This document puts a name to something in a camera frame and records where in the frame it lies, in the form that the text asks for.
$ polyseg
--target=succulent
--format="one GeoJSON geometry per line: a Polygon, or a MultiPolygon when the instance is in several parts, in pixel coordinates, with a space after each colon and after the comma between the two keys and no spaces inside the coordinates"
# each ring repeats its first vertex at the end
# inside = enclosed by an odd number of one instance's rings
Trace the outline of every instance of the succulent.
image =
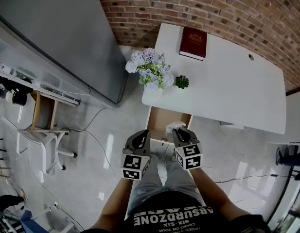
{"type": "Polygon", "coordinates": [[[185,76],[180,75],[179,77],[176,77],[176,86],[179,88],[186,88],[189,86],[189,79],[187,79],[185,76]]]}

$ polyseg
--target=white table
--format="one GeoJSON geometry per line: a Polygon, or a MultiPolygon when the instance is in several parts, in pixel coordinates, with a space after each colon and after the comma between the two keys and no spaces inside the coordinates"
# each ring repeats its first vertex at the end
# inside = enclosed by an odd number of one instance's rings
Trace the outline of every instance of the white table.
{"type": "Polygon", "coordinates": [[[146,90],[143,104],[274,133],[285,133],[286,99],[282,70],[261,56],[217,36],[207,35],[206,59],[179,55],[183,27],[162,23],[155,50],[164,53],[175,76],[189,87],[146,90]]]}
{"type": "Polygon", "coordinates": [[[285,134],[267,132],[265,141],[275,144],[300,145],[300,92],[286,97],[285,134]]]}

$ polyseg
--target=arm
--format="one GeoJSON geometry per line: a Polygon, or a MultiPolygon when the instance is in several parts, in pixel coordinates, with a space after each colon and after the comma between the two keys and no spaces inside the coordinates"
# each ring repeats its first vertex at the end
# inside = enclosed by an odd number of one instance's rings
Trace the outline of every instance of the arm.
{"type": "Polygon", "coordinates": [[[133,180],[121,179],[107,200],[98,221],[91,229],[103,229],[114,232],[124,221],[133,180]]]}
{"type": "Polygon", "coordinates": [[[227,220],[232,221],[239,216],[249,215],[248,212],[235,206],[202,169],[191,169],[190,173],[206,205],[220,211],[227,220]]]}

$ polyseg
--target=drawer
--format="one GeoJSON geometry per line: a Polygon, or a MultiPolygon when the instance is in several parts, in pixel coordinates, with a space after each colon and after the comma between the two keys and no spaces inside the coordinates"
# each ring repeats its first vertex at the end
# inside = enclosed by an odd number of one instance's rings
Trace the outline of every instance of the drawer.
{"type": "Polygon", "coordinates": [[[189,128],[193,116],[186,113],[165,110],[150,106],[145,129],[151,132],[151,140],[173,145],[172,136],[166,136],[166,126],[172,122],[182,121],[189,128]]]}

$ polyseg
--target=book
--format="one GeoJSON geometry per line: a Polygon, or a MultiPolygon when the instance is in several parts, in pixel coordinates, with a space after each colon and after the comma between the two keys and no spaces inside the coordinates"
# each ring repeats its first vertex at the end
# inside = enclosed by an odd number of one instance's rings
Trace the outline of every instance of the book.
{"type": "Polygon", "coordinates": [[[207,33],[198,29],[184,27],[179,54],[197,60],[206,58],[207,33]]]}

